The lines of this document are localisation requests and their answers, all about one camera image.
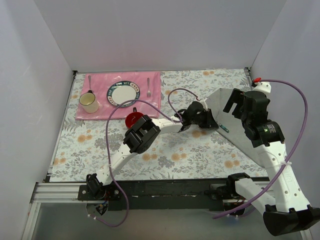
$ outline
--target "tablecloth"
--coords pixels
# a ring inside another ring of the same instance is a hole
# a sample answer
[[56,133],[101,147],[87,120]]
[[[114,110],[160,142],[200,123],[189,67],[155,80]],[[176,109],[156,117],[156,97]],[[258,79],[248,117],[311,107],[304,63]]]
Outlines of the tablecloth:
[[[85,74],[77,74],[55,152],[50,182],[83,182],[107,163],[106,121],[75,120]],[[161,111],[172,116],[167,97],[175,88],[186,88],[204,99],[219,88],[250,89],[243,69],[212,69],[161,72]],[[184,109],[194,96],[177,91],[171,95],[174,107]],[[124,119],[109,124],[110,151],[114,153],[127,131]],[[265,177],[255,164],[231,142],[214,130],[192,126],[181,133],[158,136],[143,154],[131,159],[117,174],[117,180],[225,178],[245,172]]]

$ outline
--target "plate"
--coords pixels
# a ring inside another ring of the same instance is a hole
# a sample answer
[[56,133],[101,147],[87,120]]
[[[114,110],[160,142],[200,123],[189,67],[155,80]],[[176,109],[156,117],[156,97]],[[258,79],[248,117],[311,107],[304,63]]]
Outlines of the plate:
[[[106,99],[110,104],[118,106],[128,100],[136,100],[140,97],[140,88],[132,81],[119,81],[113,84],[106,92]],[[128,102],[121,106],[127,108],[135,102]]]

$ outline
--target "plate rim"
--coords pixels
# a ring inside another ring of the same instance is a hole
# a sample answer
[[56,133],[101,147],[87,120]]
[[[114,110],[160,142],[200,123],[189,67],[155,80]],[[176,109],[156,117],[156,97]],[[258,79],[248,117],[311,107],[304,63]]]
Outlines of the plate rim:
[[[114,90],[116,89],[116,87],[122,87],[122,86],[130,86],[130,87],[132,87],[132,86],[130,85],[131,83],[133,83],[134,85],[136,85],[137,88],[139,89],[138,92],[135,92],[136,94],[135,94],[135,98],[134,98],[135,100],[139,99],[139,98],[140,98],[140,87],[138,86],[138,84],[136,84],[136,83],[133,82],[133,81],[122,80],[122,81],[115,82],[114,84],[112,84],[112,85],[108,88],[108,90],[106,91],[106,99],[107,99],[107,101],[108,101],[112,106],[115,106],[115,107],[119,106],[119,104],[117,104],[115,101],[113,101],[113,102],[116,104],[116,105],[114,105],[114,104],[109,100],[108,97],[111,97],[111,99],[112,99],[112,93],[114,92]],[[125,105],[122,105],[120,108],[127,108],[127,107],[132,106],[132,105],[135,104],[135,103],[136,103],[135,101],[132,101],[132,102],[130,102],[130,103],[127,103],[127,104],[125,104]]]

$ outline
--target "utensil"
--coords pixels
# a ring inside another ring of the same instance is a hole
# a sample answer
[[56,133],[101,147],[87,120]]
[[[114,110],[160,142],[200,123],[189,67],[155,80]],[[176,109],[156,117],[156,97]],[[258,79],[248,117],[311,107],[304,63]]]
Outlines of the utensil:
[[88,91],[88,93],[93,94],[94,92],[91,90],[91,75],[88,76],[88,79],[89,79],[89,91]]
[[147,78],[146,81],[148,83],[148,92],[146,93],[146,97],[150,98],[151,97],[151,91],[149,90],[150,78]]
[[86,92],[82,94],[79,102],[88,114],[95,113],[99,109],[99,103],[96,95],[94,95],[92,92]]
[[[106,99],[110,104],[118,106],[128,100],[136,100],[140,97],[140,88],[132,81],[119,81],[113,84],[106,92]],[[121,106],[126,108],[133,105],[135,102],[131,101]]]
[[131,128],[144,114],[142,112],[138,112],[137,109],[134,107],[133,112],[131,112],[125,118],[125,125],[129,129]]

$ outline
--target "white wall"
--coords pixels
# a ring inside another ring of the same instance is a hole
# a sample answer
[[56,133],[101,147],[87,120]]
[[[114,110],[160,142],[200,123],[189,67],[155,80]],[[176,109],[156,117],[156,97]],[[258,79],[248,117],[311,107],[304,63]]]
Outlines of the white wall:
[[[286,80],[305,93],[309,117],[300,145],[292,156],[298,182],[315,207],[320,207],[320,1],[287,0],[253,66],[255,78]],[[277,121],[293,146],[303,119],[303,101],[288,86],[272,84],[270,118]],[[320,239],[320,223],[311,228]]]
[[20,239],[48,170],[72,71],[32,0],[0,0],[0,239]]
[[286,0],[34,0],[73,70],[244,68]]

